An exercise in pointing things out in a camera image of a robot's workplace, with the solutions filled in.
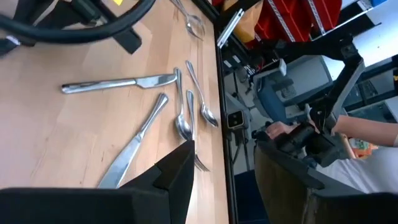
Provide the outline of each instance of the butter knife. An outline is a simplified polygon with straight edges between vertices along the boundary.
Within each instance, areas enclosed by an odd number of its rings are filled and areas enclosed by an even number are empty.
[[[142,78],[122,78],[117,80],[103,80],[95,82],[69,83],[62,85],[62,92],[66,94],[80,93],[91,90],[137,85],[141,88],[155,88],[173,83],[177,79],[175,74],[153,75]]]
[[[120,152],[117,158],[113,161],[108,171],[105,173],[98,188],[101,189],[116,189],[123,180],[124,175],[129,168],[132,159],[137,153],[145,132],[154,122],[156,116],[162,111],[164,106],[169,101],[166,94],[161,93],[157,99],[156,105],[149,115],[148,120],[144,123],[137,135],[127,144],[127,146]]]

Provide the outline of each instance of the wooden table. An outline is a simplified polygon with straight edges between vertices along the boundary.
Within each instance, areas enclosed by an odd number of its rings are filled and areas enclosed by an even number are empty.
[[[64,95],[60,92],[64,83],[144,77],[172,73],[174,67],[180,67],[184,95],[185,90],[194,90],[198,100],[185,66],[189,59],[206,102],[220,120],[213,24],[191,1],[182,1],[188,11],[203,19],[204,41],[188,35],[183,15],[170,1],[158,0],[134,26],[142,46],[133,55],[109,39],[86,45],[20,47],[0,59],[0,188],[96,187],[161,92],[169,96],[169,103],[144,138],[123,183],[183,142],[174,125],[178,110],[175,85]],[[0,11],[13,15],[16,2],[2,1]],[[132,0],[121,6],[105,2],[118,15],[134,4]],[[195,169],[187,223],[227,223],[221,128],[211,127],[198,116],[198,101],[195,112],[197,147],[211,172]]]

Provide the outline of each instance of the person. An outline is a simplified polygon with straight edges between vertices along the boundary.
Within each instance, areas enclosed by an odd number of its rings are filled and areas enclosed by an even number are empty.
[[[266,133],[275,139],[295,127],[276,122]],[[380,148],[367,159],[338,159],[328,167],[317,166],[317,171],[366,194],[398,192],[398,124],[340,116],[332,132],[362,139]],[[261,149],[255,150],[254,165],[257,186],[271,223],[298,223],[307,196],[303,183],[281,169]]]

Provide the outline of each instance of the black cable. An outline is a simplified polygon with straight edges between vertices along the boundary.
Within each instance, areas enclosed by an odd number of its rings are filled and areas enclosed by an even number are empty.
[[[107,39],[139,21],[153,6],[155,0],[140,0],[116,21],[102,26],[79,30],[43,29],[14,21],[0,14],[0,29],[38,42],[54,44],[84,44]]]

